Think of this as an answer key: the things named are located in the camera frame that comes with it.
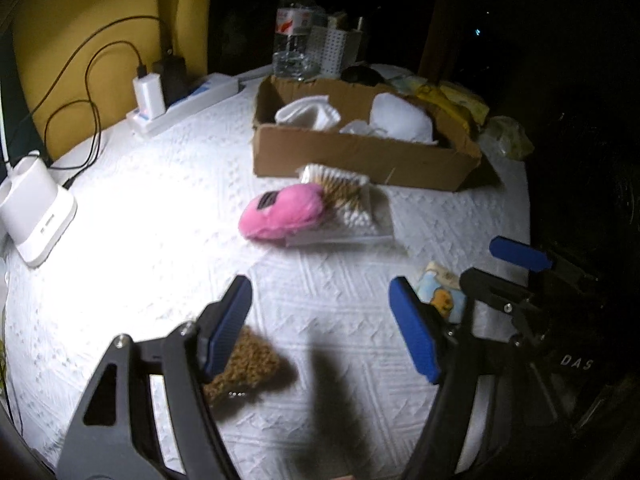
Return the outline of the white LED desk lamp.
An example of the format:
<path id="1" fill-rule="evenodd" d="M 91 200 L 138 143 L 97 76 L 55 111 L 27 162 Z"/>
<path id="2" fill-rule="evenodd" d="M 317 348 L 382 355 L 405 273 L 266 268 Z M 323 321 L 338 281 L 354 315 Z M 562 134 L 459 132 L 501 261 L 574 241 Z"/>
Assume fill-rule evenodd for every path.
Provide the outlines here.
<path id="1" fill-rule="evenodd" d="M 7 29 L 21 0 L 1 0 L 1 28 Z M 55 182 L 41 155 L 11 162 L 6 124 L 1 125 L 1 226 L 26 264 L 36 268 L 75 218 L 77 203 Z"/>

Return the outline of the black power adapter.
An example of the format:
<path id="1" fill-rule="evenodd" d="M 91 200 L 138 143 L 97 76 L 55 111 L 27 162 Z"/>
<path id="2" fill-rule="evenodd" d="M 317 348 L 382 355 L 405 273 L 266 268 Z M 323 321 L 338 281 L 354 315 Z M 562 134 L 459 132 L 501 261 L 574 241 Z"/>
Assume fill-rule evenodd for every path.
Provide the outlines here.
<path id="1" fill-rule="evenodd" d="M 186 60 L 168 50 L 152 64 L 153 72 L 160 75 L 160 86 L 166 107 L 184 99 L 189 94 Z"/>

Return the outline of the brown cardboard box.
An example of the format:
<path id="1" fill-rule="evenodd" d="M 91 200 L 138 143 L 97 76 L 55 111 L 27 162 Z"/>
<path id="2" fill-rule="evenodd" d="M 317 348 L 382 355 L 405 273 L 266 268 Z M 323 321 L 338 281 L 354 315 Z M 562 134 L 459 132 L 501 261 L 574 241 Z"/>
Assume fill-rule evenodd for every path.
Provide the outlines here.
<path id="1" fill-rule="evenodd" d="M 432 120 L 434 145 L 379 136 L 341 133 L 353 120 L 369 117 L 376 96 L 393 89 L 332 79 L 311 82 L 265 78 L 258 86 L 254 115 L 253 168 L 258 177 L 293 177 L 315 162 L 365 174 L 377 184 L 457 191 L 480 166 L 482 152 L 473 140 L 473 118 L 435 89 L 425 99 L 406 96 Z M 274 115 L 306 96 L 327 96 L 341 114 L 329 131 L 280 126 Z"/>

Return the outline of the white mesh bath sponge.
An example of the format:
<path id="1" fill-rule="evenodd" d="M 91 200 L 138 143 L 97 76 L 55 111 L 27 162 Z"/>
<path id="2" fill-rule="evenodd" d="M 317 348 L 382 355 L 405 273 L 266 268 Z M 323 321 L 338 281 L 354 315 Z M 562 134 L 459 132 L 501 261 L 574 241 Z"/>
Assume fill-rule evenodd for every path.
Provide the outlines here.
<path id="1" fill-rule="evenodd" d="M 431 117 L 420 107 L 388 92 L 374 97 L 369 124 L 386 138 L 402 142 L 436 144 Z"/>

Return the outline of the white USB charger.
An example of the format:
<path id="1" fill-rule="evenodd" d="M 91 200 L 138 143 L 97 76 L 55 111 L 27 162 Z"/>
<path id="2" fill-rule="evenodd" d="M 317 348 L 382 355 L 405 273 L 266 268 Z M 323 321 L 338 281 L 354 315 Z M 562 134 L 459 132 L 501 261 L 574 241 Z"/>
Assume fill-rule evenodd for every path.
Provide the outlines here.
<path id="1" fill-rule="evenodd" d="M 139 114 L 146 120 L 153 120 L 166 113 L 160 75 L 149 73 L 134 78 L 134 95 L 136 96 Z"/>

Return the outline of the cotton swab pack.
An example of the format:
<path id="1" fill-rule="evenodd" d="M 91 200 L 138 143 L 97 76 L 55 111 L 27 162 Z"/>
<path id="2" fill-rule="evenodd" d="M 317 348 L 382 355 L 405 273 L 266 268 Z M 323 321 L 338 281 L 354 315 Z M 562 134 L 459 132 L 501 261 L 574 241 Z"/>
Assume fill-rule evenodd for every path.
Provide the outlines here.
<path id="1" fill-rule="evenodd" d="M 289 236 L 288 246 L 378 244 L 395 238 L 390 201 L 369 177 L 320 164 L 297 173 L 300 182 L 322 186 L 324 213 L 313 228 Z"/>

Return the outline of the pink plush toy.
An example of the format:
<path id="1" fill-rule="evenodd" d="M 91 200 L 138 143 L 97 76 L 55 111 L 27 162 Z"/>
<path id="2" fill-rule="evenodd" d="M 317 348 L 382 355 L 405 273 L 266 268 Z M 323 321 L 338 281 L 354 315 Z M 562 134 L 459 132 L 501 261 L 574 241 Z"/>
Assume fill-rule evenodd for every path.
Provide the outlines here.
<path id="1" fill-rule="evenodd" d="M 292 184 L 255 197 L 241 214 L 239 231 L 248 240 L 284 240 L 318 226 L 325 209 L 320 184 Z"/>

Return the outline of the white cloth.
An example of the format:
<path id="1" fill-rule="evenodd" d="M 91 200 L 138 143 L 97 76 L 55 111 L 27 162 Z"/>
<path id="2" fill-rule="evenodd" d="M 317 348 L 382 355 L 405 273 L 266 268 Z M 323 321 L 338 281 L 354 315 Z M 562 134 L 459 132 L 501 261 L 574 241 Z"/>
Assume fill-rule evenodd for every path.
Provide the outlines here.
<path id="1" fill-rule="evenodd" d="M 278 125 L 326 131 L 336 127 L 342 116 L 328 96 L 305 96 L 281 107 L 274 120 Z"/>

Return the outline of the yellow curtain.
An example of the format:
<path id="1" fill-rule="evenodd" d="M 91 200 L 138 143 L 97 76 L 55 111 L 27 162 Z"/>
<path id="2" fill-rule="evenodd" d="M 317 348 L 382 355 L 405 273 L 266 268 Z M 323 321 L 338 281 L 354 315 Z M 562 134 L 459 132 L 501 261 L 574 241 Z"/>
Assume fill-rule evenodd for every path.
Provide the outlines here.
<path id="1" fill-rule="evenodd" d="M 52 158 L 136 105 L 132 81 L 168 50 L 208 72 L 209 0 L 22 0 L 10 31 L 26 105 Z"/>

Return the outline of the clear plastic water bottle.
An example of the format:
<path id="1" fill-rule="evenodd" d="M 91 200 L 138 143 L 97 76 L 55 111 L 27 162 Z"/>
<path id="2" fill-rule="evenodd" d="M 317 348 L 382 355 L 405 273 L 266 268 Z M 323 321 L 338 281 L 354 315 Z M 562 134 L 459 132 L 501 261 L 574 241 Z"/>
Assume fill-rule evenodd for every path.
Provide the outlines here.
<path id="1" fill-rule="evenodd" d="M 314 26 L 309 0 L 281 0 L 274 22 L 273 73 L 279 78 L 304 80 L 316 69 L 307 53 Z"/>

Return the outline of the cartoon pocket tissue pack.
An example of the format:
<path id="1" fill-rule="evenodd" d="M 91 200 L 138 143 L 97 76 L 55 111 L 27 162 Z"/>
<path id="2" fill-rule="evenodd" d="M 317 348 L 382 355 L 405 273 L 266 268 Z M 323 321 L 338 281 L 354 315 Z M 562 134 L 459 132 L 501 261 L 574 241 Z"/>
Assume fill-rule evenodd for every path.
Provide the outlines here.
<path id="1" fill-rule="evenodd" d="M 465 309 L 465 294 L 457 274 L 431 261 L 425 268 L 416 293 L 422 302 L 435 307 L 445 321 L 459 324 Z"/>

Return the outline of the crumpled green plastic bag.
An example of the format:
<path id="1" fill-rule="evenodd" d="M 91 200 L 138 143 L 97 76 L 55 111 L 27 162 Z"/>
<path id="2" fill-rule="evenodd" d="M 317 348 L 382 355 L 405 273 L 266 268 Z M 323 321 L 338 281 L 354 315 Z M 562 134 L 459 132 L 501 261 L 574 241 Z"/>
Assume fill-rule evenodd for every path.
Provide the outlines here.
<path id="1" fill-rule="evenodd" d="M 534 144 L 526 136 L 524 127 L 508 116 L 495 116 L 488 120 L 484 133 L 497 143 L 499 153 L 521 162 L 533 153 Z"/>

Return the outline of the white embossed tablecloth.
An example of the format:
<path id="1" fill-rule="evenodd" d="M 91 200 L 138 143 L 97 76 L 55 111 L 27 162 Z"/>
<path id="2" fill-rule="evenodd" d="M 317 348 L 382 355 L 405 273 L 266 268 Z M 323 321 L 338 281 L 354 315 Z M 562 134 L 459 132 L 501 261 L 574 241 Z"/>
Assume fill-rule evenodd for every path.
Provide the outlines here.
<path id="1" fill-rule="evenodd" d="M 12 412 L 30 448 L 55 463 L 89 378 L 113 338 L 167 335 L 239 273 L 253 284 L 247 322 L 284 361 L 270 389 L 230 400 L 219 429 L 245 479 L 396 479 L 435 390 L 414 369 L 387 302 L 390 280 L 427 263 L 478 266 L 497 236 L 528 240 L 524 166 L 490 143 L 486 185 L 457 193 L 383 188 L 386 244 L 253 244 L 239 216 L 279 179 L 253 172 L 256 84 L 155 138 L 119 124 L 72 191 L 77 214 L 38 268 L 6 252 L 6 359 Z"/>

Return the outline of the white power strip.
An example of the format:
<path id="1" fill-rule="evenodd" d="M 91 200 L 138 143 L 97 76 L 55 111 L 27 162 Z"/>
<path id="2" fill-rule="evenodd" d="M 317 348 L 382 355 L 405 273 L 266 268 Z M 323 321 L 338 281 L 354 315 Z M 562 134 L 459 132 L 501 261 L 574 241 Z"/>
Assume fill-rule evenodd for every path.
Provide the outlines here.
<path id="1" fill-rule="evenodd" d="M 171 104 L 166 113 L 160 117 L 148 119 L 144 118 L 138 110 L 132 110 L 127 114 L 126 121 L 134 133 L 144 138 L 152 138 L 182 122 L 183 119 L 235 96 L 239 91 L 238 78 L 224 74 L 211 74 L 185 98 Z"/>

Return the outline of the yellow tissue packet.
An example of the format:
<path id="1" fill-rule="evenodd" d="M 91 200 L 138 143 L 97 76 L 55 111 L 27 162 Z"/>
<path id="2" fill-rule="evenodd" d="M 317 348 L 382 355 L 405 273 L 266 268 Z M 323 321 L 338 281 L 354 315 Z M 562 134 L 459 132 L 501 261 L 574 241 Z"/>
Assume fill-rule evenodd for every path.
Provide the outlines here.
<path id="1" fill-rule="evenodd" d="M 467 88 L 458 86 L 449 81 L 442 81 L 439 84 L 422 84 L 418 90 L 420 98 L 427 96 L 443 96 L 448 102 L 465 108 L 472 116 L 475 125 L 481 127 L 485 125 L 489 114 L 489 106 L 475 93 Z"/>

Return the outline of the white plastic basket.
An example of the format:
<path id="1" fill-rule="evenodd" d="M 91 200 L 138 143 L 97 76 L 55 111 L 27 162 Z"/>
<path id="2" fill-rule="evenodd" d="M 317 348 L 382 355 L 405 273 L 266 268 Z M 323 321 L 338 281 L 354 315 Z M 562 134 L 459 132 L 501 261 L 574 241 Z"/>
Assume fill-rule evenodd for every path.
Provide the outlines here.
<path id="1" fill-rule="evenodd" d="M 318 75 L 340 78 L 343 70 L 356 63 L 362 33 L 314 26 L 307 42 L 307 56 Z"/>

